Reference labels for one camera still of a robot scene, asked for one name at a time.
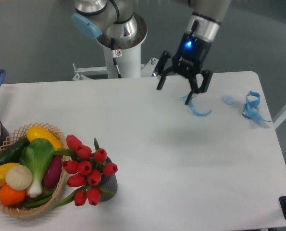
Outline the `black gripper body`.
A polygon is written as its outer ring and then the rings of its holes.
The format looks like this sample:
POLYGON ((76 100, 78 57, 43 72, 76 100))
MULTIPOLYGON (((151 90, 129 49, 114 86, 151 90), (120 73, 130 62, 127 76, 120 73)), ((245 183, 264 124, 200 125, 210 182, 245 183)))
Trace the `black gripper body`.
POLYGON ((196 36, 190 37, 188 33, 184 33, 177 52, 172 57, 173 72, 185 77, 188 67, 194 75, 201 73, 210 48, 211 42, 196 36))

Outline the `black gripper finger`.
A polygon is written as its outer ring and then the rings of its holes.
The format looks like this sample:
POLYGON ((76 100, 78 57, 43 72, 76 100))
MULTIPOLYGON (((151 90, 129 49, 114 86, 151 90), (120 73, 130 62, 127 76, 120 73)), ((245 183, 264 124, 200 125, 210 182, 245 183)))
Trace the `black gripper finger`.
POLYGON ((211 70, 201 70, 199 73, 193 73, 190 69, 186 70, 186 78, 191 87, 185 105, 189 105, 194 94, 206 93, 211 82, 213 72, 211 70), (202 77, 202 83, 198 86, 197 75, 202 77))
POLYGON ((156 65, 156 74, 160 76, 160 80, 157 85, 157 90, 161 90, 163 88, 167 75, 170 72, 176 72, 177 67, 178 61, 174 58, 174 56, 171 56, 168 51, 163 51, 156 65), (172 65, 165 69, 165 65, 169 59, 172 60, 172 65))

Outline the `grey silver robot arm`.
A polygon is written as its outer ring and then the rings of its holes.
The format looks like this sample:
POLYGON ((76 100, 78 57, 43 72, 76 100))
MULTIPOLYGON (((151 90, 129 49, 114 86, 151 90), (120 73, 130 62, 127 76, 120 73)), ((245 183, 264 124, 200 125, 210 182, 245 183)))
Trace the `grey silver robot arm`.
MULTIPOLYGON (((160 77, 161 90, 169 73, 189 81, 191 90, 186 99, 190 104, 194 94, 205 93, 212 71, 202 68, 211 44, 229 8, 228 0, 184 0, 193 12, 174 55, 164 51, 153 74, 160 77)), ((141 74, 141 44, 147 36, 144 19, 133 11, 130 0, 76 0, 72 22, 80 33, 95 39, 105 55, 109 78, 139 77, 141 74)))

